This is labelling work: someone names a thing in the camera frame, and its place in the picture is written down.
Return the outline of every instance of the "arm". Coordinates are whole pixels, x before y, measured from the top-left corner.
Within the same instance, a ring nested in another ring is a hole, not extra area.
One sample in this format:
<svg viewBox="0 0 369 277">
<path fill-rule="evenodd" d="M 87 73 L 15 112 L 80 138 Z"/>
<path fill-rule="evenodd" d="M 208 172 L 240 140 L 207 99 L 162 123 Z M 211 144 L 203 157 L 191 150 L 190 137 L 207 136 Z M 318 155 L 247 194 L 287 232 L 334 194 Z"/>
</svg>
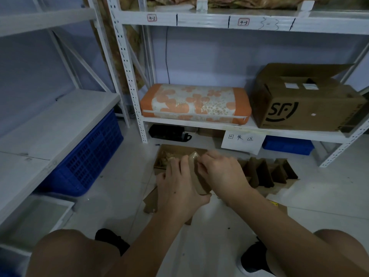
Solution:
<svg viewBox="0 0 369 277">
<path fill-rule="evenodd" d="M 259 236 L 287 276 L 369 276 L 251 188 L 236 159 L 211 151 L 199 162 L 200 174 Z"/>
<path fill-rule="evenodd" d="M 197 194 L 192 185 L 188 156 L 172 158 L 166 172 L 156 177 L 158 212 L 106 275 L 154 277 L 182 225 L 211 195 Z"/>
</svg>

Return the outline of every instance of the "person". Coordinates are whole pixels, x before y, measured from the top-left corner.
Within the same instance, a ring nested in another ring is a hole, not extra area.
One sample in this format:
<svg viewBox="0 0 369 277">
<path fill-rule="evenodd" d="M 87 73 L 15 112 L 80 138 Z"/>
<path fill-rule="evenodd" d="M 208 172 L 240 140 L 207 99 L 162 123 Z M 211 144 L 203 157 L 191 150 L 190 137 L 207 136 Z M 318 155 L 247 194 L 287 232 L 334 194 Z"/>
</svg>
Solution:
<svg viewBox="0 0 369 277">
<path fill-rule="evenodd" d="M 368 254 L 355 238 L 337 230 L 309 232 L 251 188 L 235 158 L 207 152 L 199 158 L 199 173 L 260 239 L 238 259 L 242 273 L 369 276 Z M 56 230 L 36 245 L 26 276 L 155 276 L 183 224 L 211 196 L 197 194 L 188 156 L 172 158 L 157 185 L 158 211 L 131 247 L 107 229 L 95 240 L 76 230 Z"/>
</svg>

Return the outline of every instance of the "wire on wall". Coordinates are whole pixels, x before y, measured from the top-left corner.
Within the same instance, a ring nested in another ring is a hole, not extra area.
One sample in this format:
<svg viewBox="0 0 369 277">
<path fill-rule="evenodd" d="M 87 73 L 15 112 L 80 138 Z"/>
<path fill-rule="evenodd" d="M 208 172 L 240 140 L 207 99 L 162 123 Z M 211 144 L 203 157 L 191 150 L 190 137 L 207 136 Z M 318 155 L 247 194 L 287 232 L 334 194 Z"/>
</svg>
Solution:
<svg viewBox="0 0 369 277">
<path fill-rule="evenodd" d="M 168 70 L 168 62 L 166 60 L 166 57 L 167 57 L 167 47 L 168 47 L 168 29 L 169 29 L 169 26 L 166 27 L 166 35 L 165 35 L 165 65 L 166 65 L 166 72 L 168 74 L 168 82 L 170 84 L 169 70 Z"/>
</svg>

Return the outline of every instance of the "yellow label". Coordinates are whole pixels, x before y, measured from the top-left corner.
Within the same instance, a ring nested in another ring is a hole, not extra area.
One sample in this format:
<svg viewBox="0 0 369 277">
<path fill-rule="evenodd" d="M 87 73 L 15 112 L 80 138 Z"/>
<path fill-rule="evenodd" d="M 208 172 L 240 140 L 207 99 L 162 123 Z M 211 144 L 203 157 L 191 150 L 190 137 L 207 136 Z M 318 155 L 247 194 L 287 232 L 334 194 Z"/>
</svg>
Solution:
<svg viewBox="0 0 369 277">
<path fill-rule="evenodd" d="M 278 203 L 277 202 L 274 202 L 274 201 L 271 201 L 269 200 L 271 204 L 275 205 L 275 206 L 278 206 Z"/>
</svg>

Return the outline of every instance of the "shoe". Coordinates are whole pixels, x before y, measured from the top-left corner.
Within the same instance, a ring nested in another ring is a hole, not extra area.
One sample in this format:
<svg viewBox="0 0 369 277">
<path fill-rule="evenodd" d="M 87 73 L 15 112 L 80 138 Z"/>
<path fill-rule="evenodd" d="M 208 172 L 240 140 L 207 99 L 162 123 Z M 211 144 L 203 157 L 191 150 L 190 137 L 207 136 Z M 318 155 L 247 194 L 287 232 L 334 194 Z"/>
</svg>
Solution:
<svg viewBox="0 0 369 277">
<path fill-rule="evenodd" d="M 110 229 L 106 228 L 99 229 L 96 232 L 95 240 L 106 242 L 117 247 L 119 249 L 120 256 L 123 256 L 123 254 L 130 247 L 130 245 L 126 241 L 124 241 L 120 236 L 116 235 Z"/>
<path fill-rule="evenodd" d="M 258 241 L 251 245 L 236 262 L 238 269 L 246 276 L 255 276 L 261 270 L 273 274 L 266 263 L 267 249 L 258 237 L 257 239 Z"/>
</svg>

